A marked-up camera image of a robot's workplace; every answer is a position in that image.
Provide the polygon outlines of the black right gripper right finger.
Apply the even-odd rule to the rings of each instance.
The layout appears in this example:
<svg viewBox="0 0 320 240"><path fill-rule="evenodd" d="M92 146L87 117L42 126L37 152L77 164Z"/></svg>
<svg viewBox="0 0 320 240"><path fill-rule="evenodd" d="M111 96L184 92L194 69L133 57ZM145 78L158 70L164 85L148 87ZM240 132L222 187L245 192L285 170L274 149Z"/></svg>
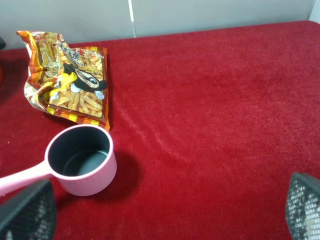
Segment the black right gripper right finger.
<svg viewBox="0 0 320 240"><path fill-rule="evenodd" d="M320 238L320 180L306 173L292 174L285 220L293 240Z"/></svg>

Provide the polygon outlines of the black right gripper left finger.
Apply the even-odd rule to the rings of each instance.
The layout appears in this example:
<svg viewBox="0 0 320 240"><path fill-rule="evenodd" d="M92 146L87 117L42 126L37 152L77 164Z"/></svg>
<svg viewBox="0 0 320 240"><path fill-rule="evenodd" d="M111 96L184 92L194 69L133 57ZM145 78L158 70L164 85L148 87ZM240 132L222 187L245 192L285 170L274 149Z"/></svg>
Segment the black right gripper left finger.
<svg viewBox="0 0 320 240"><path fill-rule="evenodd" d="M2 240L52 240L57 209L50 180L39 180L0 206Z"/></svg>

